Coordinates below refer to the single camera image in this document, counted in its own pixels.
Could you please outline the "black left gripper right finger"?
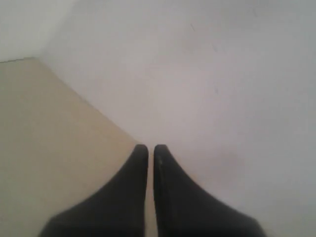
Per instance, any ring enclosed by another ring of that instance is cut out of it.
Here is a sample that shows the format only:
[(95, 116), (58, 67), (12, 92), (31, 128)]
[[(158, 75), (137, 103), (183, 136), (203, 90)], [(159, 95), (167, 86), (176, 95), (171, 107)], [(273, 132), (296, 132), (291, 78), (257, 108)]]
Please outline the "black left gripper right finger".
[(160, 237), (264, 237), (256, 219), (206, 192), (166, 145), (154, 148), (154, 202)]

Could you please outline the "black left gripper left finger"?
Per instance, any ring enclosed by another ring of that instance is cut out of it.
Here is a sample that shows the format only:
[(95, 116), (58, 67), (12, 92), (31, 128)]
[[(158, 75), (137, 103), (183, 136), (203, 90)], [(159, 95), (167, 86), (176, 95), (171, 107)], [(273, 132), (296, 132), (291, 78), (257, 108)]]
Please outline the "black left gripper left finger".
[(100, 190), (52, 217), (41, 237), (143, 237), (149, 151), (136, 145)]

